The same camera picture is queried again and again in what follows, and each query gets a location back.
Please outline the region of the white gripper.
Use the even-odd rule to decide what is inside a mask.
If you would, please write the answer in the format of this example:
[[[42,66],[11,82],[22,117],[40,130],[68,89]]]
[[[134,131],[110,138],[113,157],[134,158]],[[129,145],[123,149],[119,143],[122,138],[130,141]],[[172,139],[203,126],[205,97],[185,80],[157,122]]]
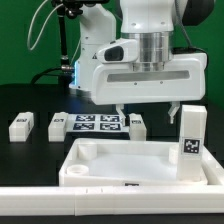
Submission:
[[[127,126],[124,104],[172,102],[168,111],[174,123],[180,103],[205,95],[205,53],[176,54],[162,71],[132,71],[129,63],[102,64],[93,74],[91,99],[96,105],[116,104]]]

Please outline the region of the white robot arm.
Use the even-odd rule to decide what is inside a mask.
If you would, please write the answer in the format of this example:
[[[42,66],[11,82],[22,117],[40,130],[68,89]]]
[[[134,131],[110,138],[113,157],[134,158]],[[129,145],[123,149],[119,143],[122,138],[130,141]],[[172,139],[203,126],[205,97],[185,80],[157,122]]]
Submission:
[[[115,16],[103,4],[81,2],[81,55],[74,64],[73,93],[97,105],[169,102],[173,117],[182,101],[205,95],[208,56],[188,46],[172,47],[174,27],[197,26],[216,0],[115,0],[121,9],[121,37]]]

